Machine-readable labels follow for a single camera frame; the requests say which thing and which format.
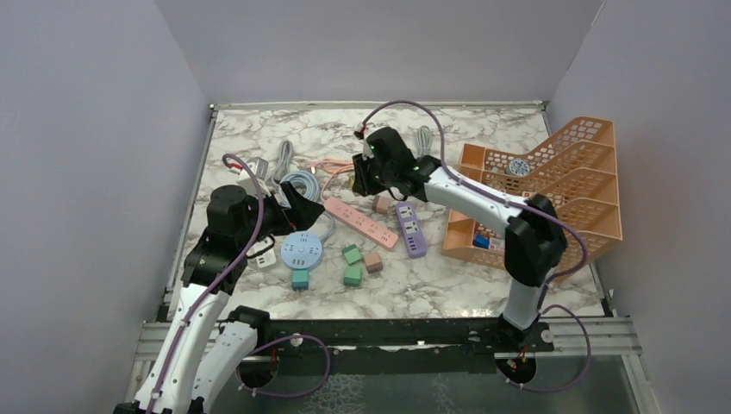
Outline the brown pink plug adapter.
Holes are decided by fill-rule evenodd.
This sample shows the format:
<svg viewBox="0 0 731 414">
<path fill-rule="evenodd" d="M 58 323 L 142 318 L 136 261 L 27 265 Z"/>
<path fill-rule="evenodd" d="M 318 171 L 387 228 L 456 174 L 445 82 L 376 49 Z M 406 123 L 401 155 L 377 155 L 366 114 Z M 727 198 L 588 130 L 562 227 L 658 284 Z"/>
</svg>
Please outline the brown pink plug adapter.
<svg viewBox="0 0 731 414">
<path fill-rule="evenodd" d="M 391 207 L 393 200 L 385 196 L 375 196 L 372 201 L 372 210 L 379 214 L 386 214 Z"/>
</svg>

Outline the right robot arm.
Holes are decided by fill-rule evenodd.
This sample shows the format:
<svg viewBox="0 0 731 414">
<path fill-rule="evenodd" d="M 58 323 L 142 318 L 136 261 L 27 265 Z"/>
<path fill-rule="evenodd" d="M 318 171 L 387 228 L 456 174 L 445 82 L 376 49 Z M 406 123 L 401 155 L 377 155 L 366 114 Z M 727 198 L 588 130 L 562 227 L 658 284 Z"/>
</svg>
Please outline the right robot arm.
<svg viewBox="0 0 731 414">
<path fill-rule="evenodd" d="M 370 135 L 353 156 L 353 191 L 371 196 L 397 189 L 404 198 L 438 204 L 470 217 L 504 242 L 503 264 L 512 281 L 498 318 L 497 339 L 510 351 L 531 341 L 544 289 L 567 248 L 551 201 L 541 195 L 519 198 L 483 185 L 431 155 L 416 158 L 402 136 L 384 127 Z"/>
</svg>

